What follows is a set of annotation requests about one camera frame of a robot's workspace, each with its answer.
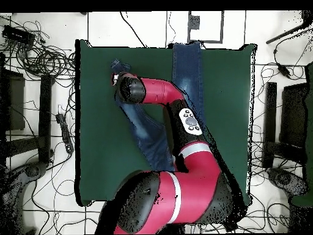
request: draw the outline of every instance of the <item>cable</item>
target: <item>cable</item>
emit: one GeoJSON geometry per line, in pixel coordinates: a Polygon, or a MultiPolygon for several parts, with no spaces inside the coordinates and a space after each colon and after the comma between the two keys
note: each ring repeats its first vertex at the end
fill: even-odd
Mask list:
{"type": "MultiPolygon", "coordinates": [[[[171,15],[172,15],[172,11],[169,13],[169,21],[171,20],[171,15]]],[[[173,27],[171,26],[170,23],[169,23],[169,27],[171,27],[171,29],[175,33],[173,40],[170,42],[170,43],[172,43],[175,40],[175,38],[176,38],[176,32],[175,32],[175,30],[173,29],[173,27]]]]}
{"type": "Polygon", "coordinates": [[[286,40],[290,40],[290,39],[295,38],[295,37],[299,37],[299,36],[303,35],[303,34],[306,33],[306,32],[309,32],[309,31],[313,31],[313,29],[307,29],[307,30],[305,30],[305,31],[299,32],[299,33],[297,33],[297,34],[295,34],[295,35],[293,35],[293,36],[291,36],[291,37],[288,37],[288,38],[286,38],[286,39],[280,41],[280,42],[276,45],[276,47],[275,47],[275,49],[274,49],[274,60],[275,60],[275,63],[276,63],[276,65],[277,65],[277,67],[278,67],[278,70],[279,70],[285,77],[289,78],[290,80],[305,79],[305,78],[302,78],[302,76],[303,76],[303,74],[304,74],[304,69],[303,69],[303,67],[301,67],[301,69],[302,69],[302,74],[301,74],[300,77],[298,77],[298,76],[295,75],[295,66],[299,63],[299,61],[300,61],[300,59],[302,58],[302,56],[304,55],[304,52],[306,51],[307,47],[308,47],[309,44],[313,41],[313,37],[311,37],[311,39],[308,41],[308,43],[307,43],[307,45],[305,46],[305,48],[304,48],[304,50],[303,50],[301,56],[300,56],[299,59],[297,60],[295,66],[293,66],[292,75],[290,74],[290,71],[288,70],[288,68],[287,68],[285,65],[281,65],[281,64],[276,60],[277,47],[278,47],[282,42],[285,42],[286,40]]]}
{"type": "Polygon", "coordinates": [[[128,26],[130,27],[130,29],[134,32],[134,34],[136,35],[137,39],[140,41],[140,43],[142,44],[142,46],[144,48],[147,48],[146,45],[144,45],[144,43],[141,41],[141,39],[138,37],[137,33],[134,31],[133,27],[131,27],[131,25],[129,24],[129,22],[127,20],[124,19],[122,12],[120,12],[120,16],[122,17],[123,21],[126,22],[128,24],[128,26]]]}

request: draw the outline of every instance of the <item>red robot arm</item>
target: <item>red robot arm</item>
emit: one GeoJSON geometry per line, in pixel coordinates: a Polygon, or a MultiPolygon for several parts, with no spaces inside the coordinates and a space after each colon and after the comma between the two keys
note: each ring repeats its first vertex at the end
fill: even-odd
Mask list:
{"type": "Polygon", "coordinates": [[[155,234],[169,223],[222,222],[232,212],[232,195],[181,91],[171,82],[130,73],[121,73],[116,86],[123,102],[164,107],[176,171],[142,172],[131,179],[114,234],[155,234]]]}

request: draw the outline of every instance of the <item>green mat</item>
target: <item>green mat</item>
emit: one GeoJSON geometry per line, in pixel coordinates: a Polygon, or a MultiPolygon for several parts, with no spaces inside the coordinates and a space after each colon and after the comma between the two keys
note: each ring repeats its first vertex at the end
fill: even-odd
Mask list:
{"type": "MultiPolygon", "coordinates": [[[[131,65],[145,78],[172,80],[171,49],[89,47],[80,41],[80,168],[82,201],[112,200],[120,183],[136,170],[149,170],[133,142],[128,119],[114,103],[111,61],[131,65]]],[[[242,190],[245,204],[248,172],[248,127],[251,57],[256,46],[242,50],[202,50],[204,107],[209,131],[242,190]]],[[[157,105],[144,105],[162,122],[157,105]]]]}

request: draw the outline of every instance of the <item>black stand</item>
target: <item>black stand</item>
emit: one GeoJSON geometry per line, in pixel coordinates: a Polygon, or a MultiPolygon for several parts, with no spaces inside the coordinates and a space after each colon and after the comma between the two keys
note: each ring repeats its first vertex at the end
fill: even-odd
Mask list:
{"type": "Polygon", "coordinates": [[[301,29],[306,29],[307,27],[309,27],[312,23],[313,23],[313,11],[302,11],[301,13],[301,17],[303,19],[303,23],[287,32],[284,32],[280,35],[278,35],[277,37],[275,38],[272,38],[271,40],[268,40],[267,41],[267,44],[270,44],[272,42],[275,42],[276,40],[279,40],[289,34],[292,34],[298,30],[301,30],[301,29]]]}
{"type": "Polygon", "coordinates": [[[45,174],[53,155],[50,150],[50,135],[51,87],[54,79],[51,75],[41,77],[39,137],[6,141],[10,80],[6,78],[4,64],[5,56],[0,53],[0,234],[25,234],[22,218],[24,188],[45,174]],[[6,168],[6,157],[34,149],[38,149],[39,162],[20,166],[14,171],[6,168]]]}

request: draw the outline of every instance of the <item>blue jeans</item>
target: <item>blue jeans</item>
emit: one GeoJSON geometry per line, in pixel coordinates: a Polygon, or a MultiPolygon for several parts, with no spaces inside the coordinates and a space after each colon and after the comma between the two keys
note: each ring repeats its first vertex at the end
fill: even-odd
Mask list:
{"type": "MultiPolygon", "coordinates": [[[[173,58],[172,82],[183,92],[199,123],[205,124],[200,43],[175,44],[173,58]]],[[[111,68],[114,73],[130,72],[131,69],[130,65],[117,59],[112,62],[111,68]]],[[[117,95],[115,101],[129,119],[131,134],[152,170],[174,171],[164,124],[152,119],[141,104],[123,103],[117,95]]]]}

